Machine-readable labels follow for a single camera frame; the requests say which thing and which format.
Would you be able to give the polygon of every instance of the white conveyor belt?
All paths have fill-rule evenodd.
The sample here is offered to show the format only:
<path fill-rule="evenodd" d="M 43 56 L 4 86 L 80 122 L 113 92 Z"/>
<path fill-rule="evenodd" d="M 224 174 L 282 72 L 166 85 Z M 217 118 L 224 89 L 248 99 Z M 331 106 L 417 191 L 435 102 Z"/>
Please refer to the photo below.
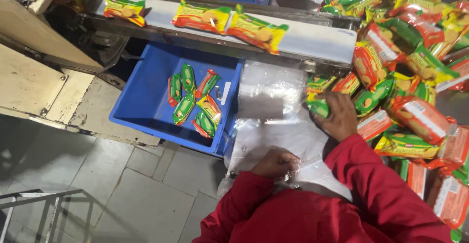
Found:
<path fill-rule="evenodd" d="M 93 12 L 102 15 L 106 0 L 102 0 Z M 145 16 L 146 24 L 170 30 L 200 34 L 230 42 L 244 43 L 233 36 L 222 36 L 204 31 L 178 28 L 171 23 L 179 3 L 165 0 L 145 0 L 145 7 L 151 11 Z M 288 24 L 289 30 L 278 45 L 278 50 L 285 53 L 304 55 L 305 57 L 321 58 L 350 64 L 355 48 L 357 34 L 352 30 L 325 27 L 304 22 L 291 21 L 264 15 L 249 13 L 266 22 L 281 25 Z"/>

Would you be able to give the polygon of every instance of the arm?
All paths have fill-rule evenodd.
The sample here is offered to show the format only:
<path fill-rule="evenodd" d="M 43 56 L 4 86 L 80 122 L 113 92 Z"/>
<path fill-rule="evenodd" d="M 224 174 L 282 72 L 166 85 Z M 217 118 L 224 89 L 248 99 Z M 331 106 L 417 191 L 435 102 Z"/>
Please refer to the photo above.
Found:
<path fill-rule="evenodd" d="M 273 181 L 297 167 L 293 154 L 270 150 L 250 172 L 238 175 L 215 211 L 200 222 L 201 236 L 192 243 L 227 243 L 235 225 L 248 220 L 269 196 Z"/>
<path fill-rule="evenodd" d="M 396 242 L 451 242 L 450 229 L 398 174 L 355 134 L 325 163 L 357 195 L 370 222 Z"/>

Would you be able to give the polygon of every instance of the tiled floor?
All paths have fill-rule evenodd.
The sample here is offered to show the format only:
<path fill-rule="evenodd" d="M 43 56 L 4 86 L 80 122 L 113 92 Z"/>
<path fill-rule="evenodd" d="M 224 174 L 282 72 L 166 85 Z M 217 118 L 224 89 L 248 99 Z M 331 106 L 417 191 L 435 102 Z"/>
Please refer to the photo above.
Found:
<path fill-rule="evenodd" d="M 0 195 L 80 188 L 92 196 L 62 202 L 54 242 L 189 243 L 225 173 L 223 161 L 171 142 L 134 147 L 0 116 Z M 44 242 L 52 204 L 15 207 L 8 242 Z"/>

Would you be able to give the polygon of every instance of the red sleeve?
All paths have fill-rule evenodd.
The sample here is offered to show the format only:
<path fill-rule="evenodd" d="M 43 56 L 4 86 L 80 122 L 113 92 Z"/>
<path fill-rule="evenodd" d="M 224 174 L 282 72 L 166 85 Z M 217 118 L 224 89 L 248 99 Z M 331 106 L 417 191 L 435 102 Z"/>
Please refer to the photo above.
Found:
<path fill-rule="evenodd" d="M 370 224 L 396 242 L 451 242 L 450 228 L 368 144 L 355 134 L 342 141 L 325 163 L 355 193 Z"/>
<path fill-rule="evenodd" d="M 227 243 L 236 223 L 249 219 L 272 189 L 273 180 L 241 172 L 215 211 L 200 222 L 201 236 L 192 243 Z"/>

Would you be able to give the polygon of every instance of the pile of biscuit packets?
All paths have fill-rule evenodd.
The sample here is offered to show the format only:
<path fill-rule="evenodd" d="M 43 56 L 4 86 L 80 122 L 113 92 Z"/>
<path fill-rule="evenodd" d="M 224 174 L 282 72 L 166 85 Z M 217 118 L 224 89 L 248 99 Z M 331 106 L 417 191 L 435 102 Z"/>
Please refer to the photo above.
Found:
<path fill-rule="evenodd" d="M 317 95 L 350 94 L 358 133 L 460 241 L 469 205 L 469 127 L 434 106 L 438 93 L 468 87 L 469 1 L 324 0 L 320 11 L 360 17 L 362 24 L 354 70 L 340 79 L 312 74 L 306 106 L 327 118 L 329 106 Z"/>

